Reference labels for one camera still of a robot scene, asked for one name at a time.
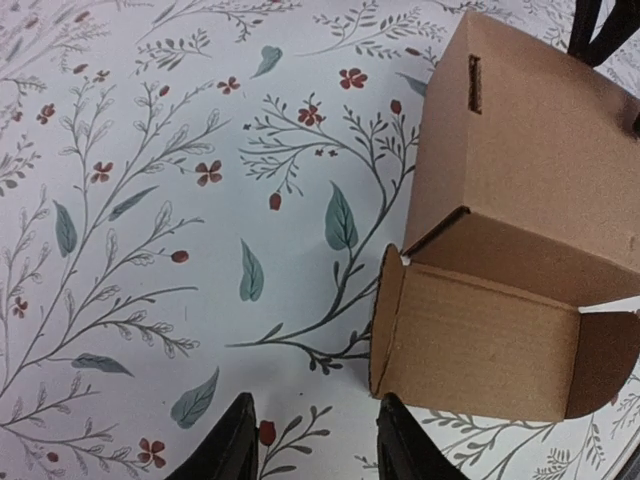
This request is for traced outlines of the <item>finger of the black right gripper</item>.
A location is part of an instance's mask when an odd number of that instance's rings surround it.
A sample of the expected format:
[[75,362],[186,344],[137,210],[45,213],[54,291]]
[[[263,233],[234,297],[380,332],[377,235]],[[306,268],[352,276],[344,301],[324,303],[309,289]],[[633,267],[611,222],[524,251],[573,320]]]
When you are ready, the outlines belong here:
[[629,130],[633,135],[640,135],[640,112],[639,104],[634,103],[630,109],[629,117]]
[[616,0],[594,35],[601,0],[577,0],[567,53],[590,67],[604,63],[639,30],[639,0]]

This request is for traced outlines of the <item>brown cardboard box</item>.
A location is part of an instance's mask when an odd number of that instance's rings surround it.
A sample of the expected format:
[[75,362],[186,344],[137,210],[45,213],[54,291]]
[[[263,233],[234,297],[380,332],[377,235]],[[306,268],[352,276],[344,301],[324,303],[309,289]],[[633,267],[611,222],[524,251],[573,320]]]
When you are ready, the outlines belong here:
[[639,356],[639,101],[466,13],[426,90],[404,245],[385,251],[369,388],[413,406],[559,422]]

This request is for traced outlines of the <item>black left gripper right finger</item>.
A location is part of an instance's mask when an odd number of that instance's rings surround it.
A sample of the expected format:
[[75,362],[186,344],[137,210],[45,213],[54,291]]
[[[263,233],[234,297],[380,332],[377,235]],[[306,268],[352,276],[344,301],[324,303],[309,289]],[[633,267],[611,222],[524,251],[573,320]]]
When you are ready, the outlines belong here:
[[381,480],[468,480],[446,459],[396,394],[383,396],[377,428]]

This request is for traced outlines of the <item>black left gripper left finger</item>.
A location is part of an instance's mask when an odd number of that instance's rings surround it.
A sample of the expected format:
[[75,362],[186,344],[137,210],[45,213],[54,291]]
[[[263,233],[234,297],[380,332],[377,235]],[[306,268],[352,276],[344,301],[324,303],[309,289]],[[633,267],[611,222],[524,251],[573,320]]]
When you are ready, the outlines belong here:
[[254,398],[242,392],[166,480],[257,479],[258,437]]

